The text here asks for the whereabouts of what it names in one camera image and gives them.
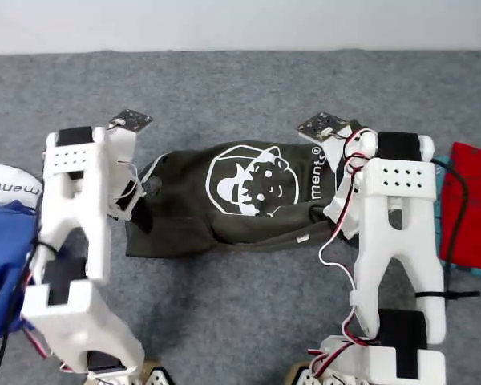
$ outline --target blue fabric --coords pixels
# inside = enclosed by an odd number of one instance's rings
[[[10,295],[30,250],[34,227],[34,214],[19,201],[0,206],[0,337]],[[22,326],[19,317],[21,306],[22,298],[18,302],[10,331]]]

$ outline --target black cable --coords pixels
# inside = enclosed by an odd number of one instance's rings
[[[26,277],[28,276],[30,272],[30,264],[32,260],[34,259],[34,255],[36,253],[36,250],[38,249],[38,246],[40,245],[38,241],[38,235],[39,235],[39,219],[41,217],[41,203],[42,203],[42,195],[44,191],[44,184],[42,183],[42,190],[41,194],[38,198],[38,202],[36,205],[36,215],[35,215],[35,223],[34,223],[34,235],[32,237],[32,240],[30,241],[31,247],[30,247],[30,254],[28,258],[25,261],[25,265],[23,265],[22,272],[19,274],[18,280],[16,281],[16,284],[14,285],[12,294],[9,297],[9,304],[7,305],[7,310],[6,310],[6,318],[4,320],[3,324],[3,329],[2,329],[2,344],[0,345],[0,368],[2,367],[2,361],[3,357],[6,353],[6,348],[7,348],[7,342],[9,341],[9,329],[10,329],[10,324],[14,320],[14,313],[17,310],[18,307],[18,298],[20,291],[22,290],[22,284],[25,281]]]
[[[342,381],[341,379],[339,379],[336,375],[331,375],[334,379],[336,379],[341,385],[346,385],[346,383],[344,381]]]
[[[451,238],[449,239],[449,245],[447,246],[446,264],[443,268],[443,275],[445,280],[444,290],[446,293],[448,293],[449,287],[451,285],[451,267],[452,267],[452,260],[454,257],[454,253],[455,253],[456,240],[458,238],[458,233],[462,225],[463,217],[465,217],[465,212],[467,211],[469,192],[468,192],[467,182],[463,179],[461,175],[459,175],[459,173],[456,171],[454,167],[436,159],[432,159],[431,163],[436,164],[442,168],[445,168],[447,172],[449,172],[454,178],[458,180],[463,190],[462,204],[459,207],[458,216],[456,217],[455,225],[451,231]]]

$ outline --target wire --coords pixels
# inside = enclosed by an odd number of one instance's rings
[[[108,381],[105,381],[104,379],[97,379],[99,383],[104,383],[105,385],[114,385],[113,383],[109,383]]]
[[[135,164],[133,164],[132,162],[123,162],[123,161],[119,161],[118,163],[128,164],[128,165],[133,167],[134,175],[135,175],[135,182],[132,185],[132,187],[130,188],[130,190],[128,190],[128,192],[126,192],[123,195],[121,195],[119,197],[116,197],[114,199],[121,199],[121,198],[124,198],[124,197],[128,197],[130,194],[132,194],[134,192],[135,188],[137,187],[137,184],[139,183],[139,173],[137,172],[137,166]]]
[[[40,341],[38,341],[38,339],[27,328],[23,327],[22,330],[26,339],[29,340],[29,342],[32,344],[34,349],[39,353],[39,355],[43,359],[46,359],[46,357],[48,357],[49,354],[46,352],[45,348],[42,346]]]
[[[347,145],[351,142],[351,140],[354,140],[357,136],[363,134],[364,132],[375,133],[375,131],[371,130],[370,128],[361,128],[357,131],[351,132],[351,134],[346,138],[346,141],[344,142],[344,146],[342,147],[342,155],[344,156],[344,159],[347,157],[347,155],[346,155]]]
[[[465,212],[467,211],[469,192],[468,192],[467,182],[463,179],[461,175],[459,175],[459,173],[456,171],[454,167],[436,159],[432,159],[431,163],[437,164],[438,166],[445,168],[447,172],[452,174],[452,176],[456,178],[460,183],[463,191],[462,204],[459,207],[458,216],[456,217],[456,222],[451,232],[451,238],[449,239],[449,245],[447,246],[446,264],[443,269],[443,275],[444,275],[444,281],[445,281],[444,291],[449,292],[449,287],[451,285],[451,267],[452,267],[452,260],[454,257],[454,253],[455,253],[456,240],[458,239],[458,233],[461,228],[463,218],[465,217]]]
[[[346,385],[346,383],[343,380],[341,380],[340,378],[338,378],[336,375],[332,374],[331,376],[334,379],[336,379],[341,385]]]
[[[353,346],[353,343],[352,342],[347,342],[345,343],[344,345],[340,346],[338,349],[336,349],[336,351],[334,353],[332,353],[331,355],[329,355],[328,353],[324,353],[323,355],[319,355],[317,356],[315,359],[313,359],[311,362],[310,362],[310,365],[309,365],[309,369],[310,369],[310,374],[315,378],[315,379],[318,379],[320,378],[324,372],[326,371],[326,369],[328,369],[328,367],[332,364],[332,362],[337,359],[337,357],[339,355],[342,354],[342,352],[346,351],[346,349],[348,347],[351,347]],[[326,359],[326,361],[321,365],[321,367],[315,371],[315,366],[317,365],[317,363],[319,361],[323,361],[324,359]]]
[[[319,249],[319,261],[321,262],[322,265],[324,266],[333,266],[333,267],[337,267],[338,269],[342,270],[344,272],[344,274],[348,277],[349,281],[350,281],[350,284],[351,284],[351,289],[352,291],[355,291],[356,290],[356,285],[354,284],[354,279],[353,279],[353,276],[352,274],[349,272],[349,270],[342,264],[342,263],[337,263],[337,262],[327,262],[325,261],[325,259],[323,258],[322,254],[324,252],[324,250],[326,249],[326,247],[328,247],[332,242],[333,240],[337,237],[337,235],[340,233],[340,230],[342,228],[342,225],[344,223],[344,220],[346,219],[346,213],[347,213],[347,209],[349,208],[349,205],[350,205],[350,202],[351,202],[351,199],[352,199],[352,196],[353,196],[353,191],[354,191],[354,178],[355,178],[355,175],[357,172],[359,172],[361,169],[363,168],[363,166],[361,167],[357,167],[357,168],[354,168],[354,171],[353,173],[351,174],[351,185],[350,185],[350,189],[347,193],[347,196],[346,196],[346,202],[344,204],[344,207],[342,207],[342,211],[338,217],[338,221],[337,221],[337,225],[335,226],[335,229],[333,230],[332,232],[332,235],[331,237],[329,238],[329,240]],[[353,320],[354,318],[354,311],[355,311],[355,306],[351,306],[351,311],[349,313],[349,315],[346,317],[346,319],[344,319],[344,321],[342,322],[342,327],[341,327],[341,330],[342,330],[342,334],[344,335],[344,337],[346,337],[346,339],[352,343],[356,343],[358,345],[362,345],[364,347],[366,347],[369,342],[372,342],[371,340],[370,341],[366,341],[366,340],[363,340],[359,337],[355,337],[354,335],[352,335],[349,331],[348,331],[348,326],[349,324],[351,323],[351,321]]]
[[[36,216],[35,216],[35,223],[34,223],[34,235],[32,240],[30,241],[30,253],[28,254],[25,264],[23,265],[22,271],[19,274],[18,280],[16,281],[13,291],[9,297],[9,303],[6,309],[6,317],[4,320],[4,325],[2,329],[2,344],[0,345],[0,368],[2,367],[2,361],[4,355],[6,354],[7,342],[9,341],[9,333],[10,333],[10,324],[14,320],[14,314],[18,307],[18,299],[20,291],[23,289],[23,282],[26,281],[28,275],[30,274],[30,264],[34,259],[36,251],[39,246],[38,242],[38,235],[39,235],[39,220],[41,217],[41,203],[42,203],[42,196],[44,192],[44,182],[42,181],[42,192],[38,198],[38,202],[36,204]]]

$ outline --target white cloth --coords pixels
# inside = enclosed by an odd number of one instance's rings
[[[0,164],[0,205],[20,201],[35,209],[41,191],[41,182],[28,172]]]

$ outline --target white plastic part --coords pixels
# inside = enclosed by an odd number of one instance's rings
[[[426,135],[419,135],[418,141],[420,142],[422,161],[431,162],[433,155],[435,154],[435,143],[433,143],[433,140]]]
[[[170,383],[163,371],[154,370],[145,385],[170,385]]]
[[[92,131],[92,143],[56,146],[58,133],[46,139],[43,178],[45,191],[39,240],[60,249],[69,232],[82,228],[88,240],[86,276],[74,280],[66,304],[49,306],[49,286],[41,284],[46,263],[54,259],[44,246],[37,248],[30,265],[35,285],[28,286],[22,316],[43,334],[50,349],[74,372],[87,373],[87,352],[102,351],[121,360],[122,371],[95,374],[115,385],[141,385],[144,352],[141,344],[108,308],[95,285],[107,282],[110,273],[111,232],[107,215],[130,219],[143,195],[136,172],[131,170],[135,133],[123,128]],[[81,172],[72,180],[69,172]],[[128,187],[132,182],[135,190]],[[129,195],[127,207],[118,199]]]
[[[402,170],[408,169],[414,172],[414,179],[410,182],[415,186],[406,187],[407,179],[403,179],[399,186],[384,185],[385,175],[407,175]],[[443,291],[443,271],[435,248],[434,165],[372,159],[363,169],[363,186],[359,195],[360,248],[354,265],[357,287],[354,305],[362,329],[370,338],[375,338],[379,328],[378,287],[392,258],[402,263],[415,292]],[[402,199],[400,230],[389,223],[389,196]],[[446,333],[444,298],[417,298],[417,309],[426,318],[428,343],[441,343]]]
[[[55,147],[56,133],[46,139],[43,179],[45,192],[39,240],[60,249],[72,229],[81,227],[89,242],[87,276],[105,283],[110,273],[111,231],[107,224],[109,159],[104,128],[93,131],[94,143]],[[78,183],[68,172],[83,171]],[[47,261],[54,259],[46,247],[38,247],[31,264],[41,282]]]
[[[48,306],[49,292],[47,284],[28,286],[22,315],[42,332],[53,352],[75,373],[88,372],[88,351],[102,351],[120,359],[127,369],[115,372],[114,377],[135,377],[142,371],[141,344],[108,309],[93,282],[71,282],[65,305]]]
[[[372,158],[378,150],[378,134],[372,131],[363,132],[360,135],[360,144],[358,146],[362,154]]]
[[[345,344],[343,336],[329,336],[321,350],[333,353]],[[343,351],[326,370],[321,379],[327,383],[337,373],[346,385],[377,383],[381,385],[445,385],[445,356],[439,351],[418,351],[418,378],[400,379],[396,376],[396,356],[393,347],[353,345]]]
[[[294,380],[293,385],[322,385],[322,382],[312,377],[310,369],[304,369]]]
[[[430,162],[410,162],[374,158],[362,170],[362,195],[436,199],[435,166]]]

